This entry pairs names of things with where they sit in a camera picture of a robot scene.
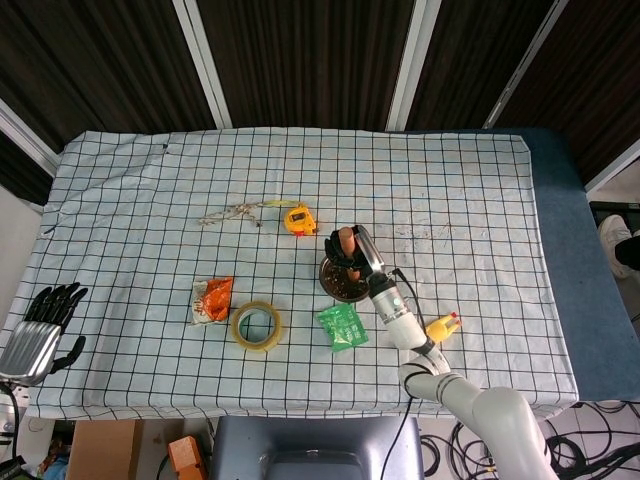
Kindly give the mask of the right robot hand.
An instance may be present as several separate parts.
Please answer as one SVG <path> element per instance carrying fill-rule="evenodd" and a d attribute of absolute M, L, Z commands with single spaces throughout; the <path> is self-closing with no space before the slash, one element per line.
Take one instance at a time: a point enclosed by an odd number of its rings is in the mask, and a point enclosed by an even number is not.
<path fill-rule="evenodd" d="M 359 271 L 369 286 L 386 281 L 385 262 L 374 244 L 368 230 L 362 225 L 350 227 L 355 244 L 354 251 L 347 254 L 342 247 L 339 231 L 335 230 L 324 242 L 325 254 L 333 265 Z"/>

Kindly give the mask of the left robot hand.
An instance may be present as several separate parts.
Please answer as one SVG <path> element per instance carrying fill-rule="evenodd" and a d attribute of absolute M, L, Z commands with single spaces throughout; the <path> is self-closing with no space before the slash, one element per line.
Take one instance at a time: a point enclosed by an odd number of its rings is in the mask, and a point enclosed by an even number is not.
<path fill-rule="evenodd" d="M 1 354 L 1 382 L 24 387 L 73 365 L 86 337 L 80 335 L 70 352 L 56 358 L 61 339 L 88 289 L 78 282 L 46 287 L 32 300 Z"/>

